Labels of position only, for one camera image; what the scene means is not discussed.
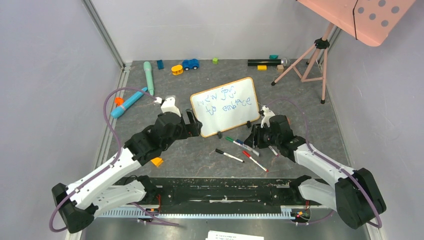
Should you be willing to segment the blue capped marker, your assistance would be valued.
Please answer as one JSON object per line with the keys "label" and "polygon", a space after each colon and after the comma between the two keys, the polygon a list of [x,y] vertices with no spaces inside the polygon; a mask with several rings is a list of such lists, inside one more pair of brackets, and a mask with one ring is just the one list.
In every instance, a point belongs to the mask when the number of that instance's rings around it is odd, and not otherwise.
{"label": "blue capped marker", "polygon": [[241,146],[242,148],[244,148],[245,150],[247,150],[247,151],[249,151],[249,152],[253,153],[254,155],[256,155],[256,156],[259,156],[259,155],[260,155],[260,153],[259,153],[258,151],[256,151],[256,150],[255,150],[255,149],[253,149],[252,147],[250,147],[250,146],[248,146],[248,145],[244,144],[241,140],[237,139],[237,140],[236,140],[236,143],[237,143],[239,146]]}

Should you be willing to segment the white whiteboard wooden frame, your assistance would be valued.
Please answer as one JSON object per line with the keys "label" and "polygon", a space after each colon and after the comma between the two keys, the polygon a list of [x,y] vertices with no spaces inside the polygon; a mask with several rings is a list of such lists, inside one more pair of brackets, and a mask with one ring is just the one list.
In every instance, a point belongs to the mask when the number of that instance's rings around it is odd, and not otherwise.
{"label": "white whiteboard wooden frame", "polygon": [[260,118],[254,81],[245,77],[190,96],[204,138]]}

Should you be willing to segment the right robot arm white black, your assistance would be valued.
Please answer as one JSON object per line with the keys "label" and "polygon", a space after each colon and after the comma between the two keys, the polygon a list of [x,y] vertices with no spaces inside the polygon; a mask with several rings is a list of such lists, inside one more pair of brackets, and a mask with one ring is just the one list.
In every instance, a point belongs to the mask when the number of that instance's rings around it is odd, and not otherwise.
{"label": "right robot arm white black", "polygon": [[294,135],[284,115],[272,116],[269,123],[254,124],[244,141],[249,147],[264,149],[270,146],[292,162],[303,166],[322,181],[303,175],[290,183],[289,199],[295,204],[310,200],[338,213],[350,228],[358,229],[376,219],[380,228],[380,214],[387,210],[380,189],[372,173],[361,168],[345,166],[319,150],[301,136]]}

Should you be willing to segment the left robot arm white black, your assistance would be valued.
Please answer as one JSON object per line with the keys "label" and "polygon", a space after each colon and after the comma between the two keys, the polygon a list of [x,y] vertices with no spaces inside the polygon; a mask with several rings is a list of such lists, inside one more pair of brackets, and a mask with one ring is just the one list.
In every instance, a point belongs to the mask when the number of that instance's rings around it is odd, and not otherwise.
{"label": "left robot arm white black", "polygon": [[157,190],[148,177],[140,177],[121,187],[112,185],[166,151],[176,140],[198,137],[203,124],[191,110],[186,111],[189,123],[174,112],[161,113],[153,125],[135,133],[118,152],[80,180],[65,185],[56,184],[52,189],[55,209],[49,221],[52,232],[56,213],[59,213],[69,233],[77,233],[88,227],[96,217],[110,209],[127,203],[143,201],[153,203]]}

